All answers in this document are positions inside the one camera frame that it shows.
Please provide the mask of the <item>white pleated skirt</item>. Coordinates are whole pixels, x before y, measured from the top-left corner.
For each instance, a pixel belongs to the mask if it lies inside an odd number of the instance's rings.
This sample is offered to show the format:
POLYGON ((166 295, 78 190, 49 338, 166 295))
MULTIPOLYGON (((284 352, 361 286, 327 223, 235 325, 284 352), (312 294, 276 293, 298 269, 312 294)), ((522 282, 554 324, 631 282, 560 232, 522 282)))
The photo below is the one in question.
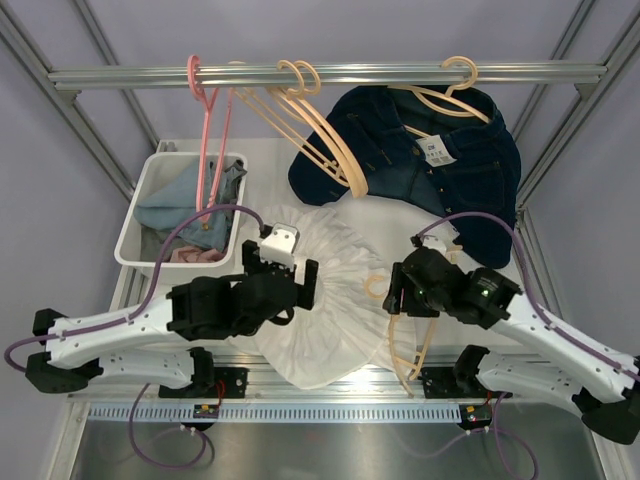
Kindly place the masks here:
POLYGON ((335 211, 320 208, 304 212, 277 205, 261 213, 266 223, 294 226, 300 233, 294 252, 297 266, 307 259, 319 263, 312 310, 298 308, 286 326, 266 322, 250 337, 237 336, 228 344, 248 354, 261 355, 278 372, 293 358, 367 360, 392 370, 388 360, 374 360, 384 349, 390 316, 382 301, 365 294, 364 281, 374 274, 387 277, 372 287, 386 293, 390 273, 386 262, 356 230, 341 222, 335 211))

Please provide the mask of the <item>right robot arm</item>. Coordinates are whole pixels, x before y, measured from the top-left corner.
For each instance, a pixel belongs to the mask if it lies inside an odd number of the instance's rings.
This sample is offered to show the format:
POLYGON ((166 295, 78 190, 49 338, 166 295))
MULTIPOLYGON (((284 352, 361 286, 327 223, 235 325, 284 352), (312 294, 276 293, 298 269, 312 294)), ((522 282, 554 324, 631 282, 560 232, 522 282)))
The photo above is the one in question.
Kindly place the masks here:
POLYGON ((452 369, 463 395, 485 390, 534 398, 577 416, 612 442, 631 445, 638 438, 638 358, 547 312, 497 271, 481 267, 465 273, 439 251, 422 246, 393 264, 383 307, 415 318, 446 314, 529 347, 547 362, 518 362, 468 345, 452 369))

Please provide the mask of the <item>pink ruffled skirt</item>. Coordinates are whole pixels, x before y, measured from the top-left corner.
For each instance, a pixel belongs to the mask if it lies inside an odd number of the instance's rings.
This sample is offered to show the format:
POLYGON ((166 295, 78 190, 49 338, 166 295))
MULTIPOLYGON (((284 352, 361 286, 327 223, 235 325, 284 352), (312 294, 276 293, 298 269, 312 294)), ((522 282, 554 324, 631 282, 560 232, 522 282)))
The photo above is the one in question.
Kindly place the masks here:
POLYGON ((222 260, 225 254, 216 249, 203 250, 196 246, 184 246, 174 249, 170 263, 214 263, 222 260))

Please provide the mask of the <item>light blue denim skirt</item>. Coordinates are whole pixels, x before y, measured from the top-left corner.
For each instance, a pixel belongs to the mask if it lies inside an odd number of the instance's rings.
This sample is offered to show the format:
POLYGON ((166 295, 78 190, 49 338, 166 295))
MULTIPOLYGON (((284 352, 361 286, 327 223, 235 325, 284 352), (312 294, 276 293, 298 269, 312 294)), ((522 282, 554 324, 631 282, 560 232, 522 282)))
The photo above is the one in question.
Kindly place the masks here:
MULTIPOLYGON (((191 217, 196 212, 198 171, 199 160, 194 158, 174 180, 137 202, 135 219, 148 228, 171 232, 191 217)), ((239 158, 234 158, 228 167, 223 167, 215 203, 234 204, 238 198, 239 184, 245 175, 244 163, 239 158)), ((205 223, 201 219, 194 221, 178 237, 188 244, 222 252, 227 247, 233 216, 232 211, 212 213, 205 223)))

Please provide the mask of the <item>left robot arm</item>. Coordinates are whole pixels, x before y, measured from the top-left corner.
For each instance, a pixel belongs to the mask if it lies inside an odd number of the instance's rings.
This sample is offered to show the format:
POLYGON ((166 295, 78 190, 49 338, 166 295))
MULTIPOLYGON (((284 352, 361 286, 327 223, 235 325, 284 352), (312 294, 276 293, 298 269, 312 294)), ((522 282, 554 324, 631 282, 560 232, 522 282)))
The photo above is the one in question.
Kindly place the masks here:
POLYGON ((27 359, 25 376, 41 393, 92 385, 157 385, 162 398, 218 397, 232 388, 203 341, 250 337, 263 325, 284 327, 314 306, 319 264, 242 245, 243 273, 201 276, 119 311, 68 318, 36 313, 33 334, 43 351, 27 359))

